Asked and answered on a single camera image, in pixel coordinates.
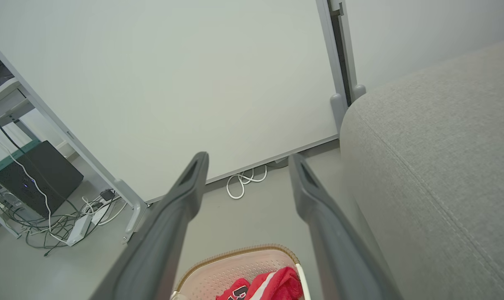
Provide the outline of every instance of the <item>gray fabric sofa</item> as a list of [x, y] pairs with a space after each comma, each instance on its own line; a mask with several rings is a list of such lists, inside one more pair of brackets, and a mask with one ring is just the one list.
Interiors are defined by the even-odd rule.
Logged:
[[504, 42], [364, 95], [343, 178], [406, 299], [504, 299]]

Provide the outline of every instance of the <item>sofa seam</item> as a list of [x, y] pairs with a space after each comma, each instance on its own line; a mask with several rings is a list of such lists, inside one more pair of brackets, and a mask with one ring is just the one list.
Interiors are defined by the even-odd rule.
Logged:
[[[446, 221], [446, 223], [450, 226], [450, 228], [452, 229], [452, 231], [454, 232], [454, 234], [456, 234], [463, 243], [465, 243], [465, 245], [471, 249], [471, 253], [473, 254], [473, 256], [476, 258], [476, 260], [478, 261], [478, 263], [480, 263], [482, 265], [482, 267], [488, 272], [488, 274], [493, 278], [493, 280], [495, 281], [495, 283], [498, 285], [498, 287], [504, 292], [504, 288], [499, 284], [499, 281], [502, 281], [504, 283], [504, 279], [500, 277], [500, 273], [504, 276], [504, 271], [502, 271], [500, 269], [500, 267], [498, 266], [498, 264], [493, 260], [493, 258], [491, 258], [491, 256], [487, 253], [487, 251], [484, 249], [484, 247], [482, 247], [482, 245], [480, 245], [480, 243], [478, 241], [476, 241], [475, 237], [469, 233], [469, 231], [467, 230], [467, 228], [465, 228], [465, 226], [463, 226], [463, 224], [461, 224], [460, 220], [457, 219], [457, 217], [454, 215], [454, 213], [452, 213], [450, 211], [450, 209], [444, 205], [444, 203], [442, 203], [442, 201], [439, 201], [437, 199], [437, 196], [434, 194], [434, 192], [431, 190], [431, 188], [429, 188], [428, 184], [422, 179], [422, 178], [419, 178], [419, 176], [416, 175], [416, 173], [414, 172], [414, 170], [412, 170], [412, 168], [410, 167], [409, 163], [407, 163], [405, 161], [405, 159], [400, 156], [394, 149], [393, 147], [391, 147], [387, 142], [385, 142], [385, 140], [380, 137], [380, 135], [377, 134], [377, 132], [374, 130], [374, 128], [372, 128], [367, 120], [359, 113], [359, 111], [357, 110], [357, 107], [354, 107], [354, 111], [357, 113], [357, 115], [359, 116], [359, 118], [361, 119], [361, 121], [370, 129], [370, 131], [372, 131], [372, 134], [374, 134], [374, 136], [376, 138], [378, 138], [382, 144], [384, 144], [385, 146], [387, 146], [387, 149], [397, 158], [397, 160], [401, 163], [401, 167], [406, 169], [410, 175], [415, 179], [415, 181], [419, 184], [420, 187], [422, 187], [424, 190], [426, 190], [427, 194], [429, 195], [429, 198], [430, 198], [430, 202], [432, 203], [434, 209], [441, 215], [441, 217]], [[449, 220], [447, 220], [447, 218], [443, 215], [443, 213], [446, 214], [446, 216], [453, 222], [453, 224], [458, 227], [461, 231], [461, 229], [463, 229], [467, 234], [465, 234], [464, 232], [461, 232], [461, 234], [459, 234], [456, 230], [456, 228], [454, 228], [454, 226], [452, 224], [450, 224]], [[477, 249], [477, 247], [474, 245], [474, 244], [477, 244], [479, 246], [479, 248], [488, 256], [488, 258], [490, 259], [491, 262], [493, 262], [493, 264], [491, 264], [487, 258], [484, 257], [484, 255], [482, 253], [480, 253], [479, 249]], [[494, 273], [492, 273], [491, 271], [488, 270], [488, 268], [482, 263], [481, 259], [476, 255], [476, 253], [478, 255], [481, 256], [481, 259], [489, 265], [490, 268], [493, 269], [493, 272], [498, 276], [498, 279], [495, 277]]]

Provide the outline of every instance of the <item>red towel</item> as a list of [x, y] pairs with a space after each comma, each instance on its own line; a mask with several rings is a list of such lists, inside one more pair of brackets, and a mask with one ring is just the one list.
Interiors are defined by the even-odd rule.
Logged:
[[245, 300], [298, 300], [304, 294], [298, 275], [291, 267], [258, 275]]
[[215, 297], [215, 300], [243, 300], [247, 295], [249, 287], [250, 283], [246, 279], [237, 279], [222, 295]]

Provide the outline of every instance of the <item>pink basket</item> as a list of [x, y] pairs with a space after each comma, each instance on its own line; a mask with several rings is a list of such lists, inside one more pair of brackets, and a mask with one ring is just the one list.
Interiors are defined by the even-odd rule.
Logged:
[[179, 281], [171, 300], [215, 300], [237, 279], [252, 282], [256, 276], [290, 266], [298, 273], [304, 300], [311, 300], [298, 258], [282, 245], [259, 245], [226, 252], [193, 266]]

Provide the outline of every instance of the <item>woven brown rim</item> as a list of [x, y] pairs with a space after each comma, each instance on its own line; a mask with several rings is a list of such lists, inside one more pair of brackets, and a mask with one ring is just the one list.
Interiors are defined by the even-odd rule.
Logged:
[[257, 246], [252, 246], [252, 247], [243, 247], [241, 249], [225, 252], [223, 254], [219, 254], [216, 256], [212, 256], [210, 258], [207, 258], [205, 260], [202, 260], [192, 268], [190, 268], [187, 272], [185, 272], [185, 275], [183, 275], [182, 279], [180, 279], [178, 286], [176, 287], [175, 291], [180, 292], [180, 289], [182, 288], [182, 285], [184, 284], [185, 280], [197, 269], [202, 268], [205, 265], [214, 263], [218, 260], [223, 260], [225, 258], [230, 258], [231, 256], [236, 256], [240, 254], [245, 254], [245, 253], [250, 253], [250, 252], [255, 252], [255, 251], [263, 251], [263, 250], [278, 250], [281, 251], [285, 254], [287, 254], [291, 260], [294, 262], [294, 264], [300, 264], [300, 261], [294, 255], [294, 253], [289, 250], [287, 247], [284, 247], [282, 245], [278, 244], [265, 244], [265, 245], [257, 245]]

